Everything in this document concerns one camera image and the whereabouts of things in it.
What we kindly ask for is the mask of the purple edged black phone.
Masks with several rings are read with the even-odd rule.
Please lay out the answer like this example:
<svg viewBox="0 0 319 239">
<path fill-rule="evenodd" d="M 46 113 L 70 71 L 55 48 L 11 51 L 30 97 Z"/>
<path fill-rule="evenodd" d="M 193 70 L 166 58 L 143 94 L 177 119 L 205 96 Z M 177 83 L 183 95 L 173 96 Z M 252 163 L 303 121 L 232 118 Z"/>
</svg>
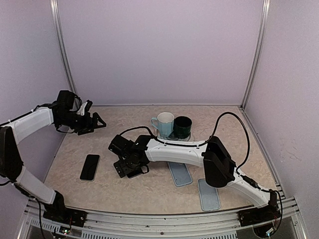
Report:
<svg viewBox="0 0 319 239">
<path fill-rule="evenodd" d="M 134 178 L 134 177 L 139 176 L 139 175 L 141 175 L 141 174 L 143 174 L 143 171 L 141 171 L 141 170 L 135 170 L 135 171 L 132 171 L 132 172 L 128 173 L 128 174 L 127 174 L 127 177 L 128 177 L 128 178 Z"/>
</svg>

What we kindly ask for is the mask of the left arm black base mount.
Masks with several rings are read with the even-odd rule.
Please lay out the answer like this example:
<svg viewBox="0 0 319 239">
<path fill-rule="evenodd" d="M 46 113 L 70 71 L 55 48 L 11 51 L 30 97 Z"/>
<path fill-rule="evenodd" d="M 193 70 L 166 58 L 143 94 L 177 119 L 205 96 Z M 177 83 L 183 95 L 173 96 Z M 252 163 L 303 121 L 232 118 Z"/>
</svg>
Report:
<svg viewBox="0 0 319 239">
<path fill-rule="evenodd" d="M 82 210 L 66 208 L 63 213 L 59 213 L 57 210 L 45 210 L 43 217 L 62 224 L 82 228 L 84 227 L 87 213 Z"/>
</svg>

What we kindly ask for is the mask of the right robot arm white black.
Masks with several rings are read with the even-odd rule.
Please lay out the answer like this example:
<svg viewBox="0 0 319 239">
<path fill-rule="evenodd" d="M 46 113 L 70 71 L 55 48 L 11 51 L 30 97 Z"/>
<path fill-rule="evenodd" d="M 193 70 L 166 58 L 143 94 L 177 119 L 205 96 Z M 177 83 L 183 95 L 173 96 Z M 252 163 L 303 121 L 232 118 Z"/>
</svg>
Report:
<svg viewBox="0 0 319 239">
<path fill-rule="evenodd" d="M 174 162 L 201 167 L 205 181 L 215 188 L 229 187 L 255 207 L 255 217 L 265 221 L 278 210 L 277 193 L 266 189 L 236 166 L 221 140 L 175 141 L 140 135 L 135 141 L 116 135 L 108 149 L 119 158 L 114 163 L 121 178 L 140 174 L 150 162 Z"/>
</svg>

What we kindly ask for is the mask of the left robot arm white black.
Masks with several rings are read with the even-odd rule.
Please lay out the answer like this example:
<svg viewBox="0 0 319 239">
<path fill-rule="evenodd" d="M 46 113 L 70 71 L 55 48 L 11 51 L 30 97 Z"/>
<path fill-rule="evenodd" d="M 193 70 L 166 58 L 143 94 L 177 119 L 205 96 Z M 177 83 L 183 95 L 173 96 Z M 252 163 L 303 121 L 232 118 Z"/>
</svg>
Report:
<svg viewBox="0 0 319 239">
<path fill-rule="evenodd" d="M 47 127 L 54 127 L 57 132 L 67 127 L 77 135 L 105 128 L 107 124 L 99 114 L 90 113 L 92 104 L 90 100 L 82 101 L 72 91 L 61 90 L 54 102 L 37 105 L 0 126 L 0 175 L 22 193 L 41 202 L 61 222 L 70 216 L 62 194 L 46 186 L 28 170 L 23 156 L 33 155 L 31 150 L 35 149 L 35 143 L 31 140 Z"/>
</svg>

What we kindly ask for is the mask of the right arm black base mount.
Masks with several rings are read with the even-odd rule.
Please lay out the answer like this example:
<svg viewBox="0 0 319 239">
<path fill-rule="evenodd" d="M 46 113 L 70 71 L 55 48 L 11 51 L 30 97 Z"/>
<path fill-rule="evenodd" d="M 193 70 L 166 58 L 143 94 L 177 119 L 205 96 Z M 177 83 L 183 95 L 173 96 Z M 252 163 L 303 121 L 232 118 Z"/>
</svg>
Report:
<svg viewBox="0 0 319 239">
<path fill-rule="evenodd" d="M 237 214 L 242 227 L 279 219 L 281 217 L 279 208 L 271 205 L 240 210 Z"/>
</svg>

